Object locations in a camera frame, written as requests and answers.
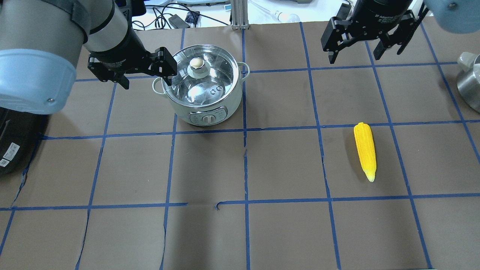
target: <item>toy corn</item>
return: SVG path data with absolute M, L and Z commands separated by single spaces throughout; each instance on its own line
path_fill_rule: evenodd
M 377 160 L 372 130 L 367 124 L 361 122 L 353 128 L 353 134 L 355 135 L 361 168 L 367 175 L 368 181 L 373 182 L 377 170 Z

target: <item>black device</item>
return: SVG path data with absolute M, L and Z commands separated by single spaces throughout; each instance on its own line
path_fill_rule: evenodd
M 352 16 L 347 19 L 351 5 L 342 4 L 337 16 L 332 17 L 322 35 L 324 51 L 328 52 L 331 64 L 338 53 L 358 41 L 380 39 L 373 55 L 379 60 L 393 45 L 401 45 L 401 54 L 410 42 L 415 30 L 425 17 L 428 9 L 422 5 L 419 17 L 408 9 L 412 0 L 358 0 Z
M 168 18 L 168 21 L 175 29 L 180 28 L 190 28 L 190 25 L 182 20 L 178 15 L 173 15 L 172 17 Z
M 31 150 L 45 117 L 0 108 L 0 176 L 13 171 Z

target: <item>aluminum frame post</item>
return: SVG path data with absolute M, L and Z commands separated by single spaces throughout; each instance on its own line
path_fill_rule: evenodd
M 249 29 L 248 24 L 248 0 L 231 0 L 232 5 L 232 29 Z

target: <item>black cable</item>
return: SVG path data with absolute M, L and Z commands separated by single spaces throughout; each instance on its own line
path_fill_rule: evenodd
M 173 17 L 173 14 L 171 13 L 162 13 L 164 16 L 163 16 L 163 19 L 165 20 L 165 23 L 168 25 L 168 27 L 170 29 L 172 29 L 172 26 L 170 25 L 170 23 L 168 23 L 168 20 L 165 18 L 165 15 L 170 15 L 171 17 Z
M 169 5 L 171 5 L 171 4 L 176 4 L 176 5 L 182 6 L 182 7 L 184 7 L 184 9 L 183 9 L 183 8 L 170 7 Z M 187 6 L 182 5 L 182 4 L 179 4 L 179 3 L 169 3 L 169 4 L 165 5 L 165 6 L 160 6 L 160 5 L 145 5 L 145 7 L 157 7 L 157 8 L 163 8 L 163 10 L 164 10 L 165 8 L 169 8 L 169 9 L 190 11 L 190 12 L 192 12 L 192 13 L 198 14 L 198 15 L 200 15 L 200 16 L 202 16 L 202 17 L 205 17 L 205 18 L 208 18 L 208 19 L 210 19 L 210 20 L 214 20 L 214 21 L 219 22 L 219 23 L 221 23 L 221 24 L 230 25 L 230 24 L 226 24 L 226 23 L 224 23 L 224 22 L 222 22 L 222 21 L 220 21 L 220 20 L 217 20 L 217 19 L 215 19 L 215 18 L 209 17 L 209 16 L 207 16 L 207 15 L 200 14 L 200 12 L 192 11 L 192 10 L 189 9 Z
M 143 28 L 143 31 L 145 31 L 145 25 L 140 22 L 140 21 L 132 21 L 132 24 L 136 25 L 136 26 L 140 26 Z
M 154 22 L 155 22 L 155 28 L 158 28 L 158 19 L 157 19 L 157 18 L 158 18 L 158 15 L 156 14 L 156 9 L 153 9 L 153 13 L 155 14 L 155 20 L 154 20 Z
M 165 13 L 165 15 L 173 16 L 173 14 L 171 14 L 171 13 Z M 153 23 L 157 22 L 158 19 L 166 20 L 166 18 L 165 18 L 164 16 L 160 15 L 160 16 L 158 16 L 154 21 L 152 21 L 151 23 L 145 25 L 145 28 L 147 28 L 147 27 L 151 26 Z

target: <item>cable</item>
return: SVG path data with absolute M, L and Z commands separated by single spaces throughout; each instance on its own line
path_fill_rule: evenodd
M 171 14 L 171 13 L 165 13 L 165 15 L 173 16 L 173 14 Z M 165 22 L 166 22 L 166 18 L 165 18 L 164 16 L 160 15 L 160 16 L 158 16 L 154 21 L 152 21 L 151 23 L 149 23 L 149 24 L 147 24 L 147 25 L 143 25 L 142 22 L 140 22 L 140 21 L 133 21 L 132 23 L 135 23 L 136 26 L 140 26 L 140 27 L 147 28 L 147 27 L 151 26 L 153 23 L 158 22 L 159 19 L 162 19 L 162 21 L 165 20 Z
M 136 26 L 140 26 L 140 27 L 142 27 L 142 28 L 145 30 L 145 25 L 144 25 L 142 22 L 140 22 L 140 21 L 132 21 L 132 24 L 134 24 L 134 25 L 136 25 Z
M 170 7 L 169 5 L 172 5 L 172 4 L 179 5 L 179 6 L 184 7 L 184 8 Z M 166 8 L 176 9 L 176 10 L 190 11 L 190 12 L 192 12 L 192 13 L 198 14 L 198 15 L 200 15 L 200 16 L 202 16 L 202 17 L 205 17 L 205 18 L 208 18 L 208 19 L 210 19 L 210 20 L 214 20 L 214 21 L 219 22 L 219 23 L 221 23 L 221 24 L 230 25 L 230 24 L 224 23 L 224 22 L 222 22 L 222 21 L 220 21 L 220 20 L 217 20 L 217 19 L 215 19 L 215 18 L 209 17 L 209 16 L 207 16 L 207 15 L 200 14 L 200 12 L 192 11 L 192 10 L 191 10 L 190 8 L 188 8 L 187 6 L 185 6 L 185 5 L 183 5 L 183 4 L 179 4 L 179 3 L 169 3 L 169 4 L 165 5 L 165 6 L 161 6 L 161 5 L 145 5 L 145 7 L 163 8 L 162 11 L 165 11 Z
M 153 13 L 155 14 L 155 28 L 158 28 L 158 15 L 156 14 L 156 9 L 152 9 L 153 10 Z

